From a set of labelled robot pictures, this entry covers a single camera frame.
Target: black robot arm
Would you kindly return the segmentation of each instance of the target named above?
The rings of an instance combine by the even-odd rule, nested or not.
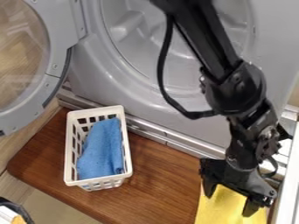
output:
[[[230,124],[232,140],[226,150],[226,159],[200,159],[205,194],[211,197],[216,185],[221,184],[247,196],[245,216],[250,216],[259,207],[271,206],[277,192],[263,180],[258,167],[265,159],[276,167],[272,155],[281,147],[278,141],[285,131],[266,97],[264,74],[234,51],[211,0],[150,1],[167,18],[157,67],[163,97],[190,119],[222,115]],[[186,111],[163,87],[163,65],[173,27],[181,33],[202,65],[200,86],[211,111]]]

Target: wire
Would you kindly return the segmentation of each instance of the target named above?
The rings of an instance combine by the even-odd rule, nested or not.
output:
[[[179,111],[183,116],[191,119],[196,120],[203,117],[210,117],[210,116],[216,116],[217,113],[214,110],[206,110],[206,111],[187,111],[182,105],[180,105],[176,100],[171,98],[168,93],[166,92],[163,84],[163,70],[165,61],[167,58],[167,54],[170,48],[172,35],[173,35],[173,26],[174,26],[174,19],[172,15],[166,15],[167,20],[167,26],[166,26],[166,33],[162,45],[162,49],[159,55],[159,59],[157,62],[157,81],[158,86],[160,88],[161,94],[163,98],[177,111]]]
[[[258,166],[258,172],[263,179],[270,179],[272,178],[278,171],[278,164],[273,157],[267,157],[266,160],[270,162],[270,164],[275,168],[274,171],[268,173],[261,173],[260,167]]]

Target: washing machine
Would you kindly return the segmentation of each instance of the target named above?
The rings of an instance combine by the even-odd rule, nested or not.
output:
[[[280,116],[299,70],[299,2],[213,3],[235,51],[266,75],[268,99]],[[149,0],[1,0],[0,136],[40,116],[67,76],[74,98],[123,105],[132,130],[142,127],[174,148],[221,158],[230,142],[226,119],[188,120],[160,94],[156,64],[165,26]],[[174,31],[164,82],[188,110],[210,108],[198,87],[199,68]]]

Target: yellow cloth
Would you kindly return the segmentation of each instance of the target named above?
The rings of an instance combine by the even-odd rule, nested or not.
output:
[[[217,185],[210,199],[202,190],[195,224],[266,224],[266,208],[260,208],[251,217],[242,216],[246,199],[245,196],[222,185]]]

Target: blue towel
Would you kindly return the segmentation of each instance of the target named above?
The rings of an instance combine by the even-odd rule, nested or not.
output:
[[[122,133],[117,118],[94,124],[78,159],[79,179],[93,179],[123,171]]]

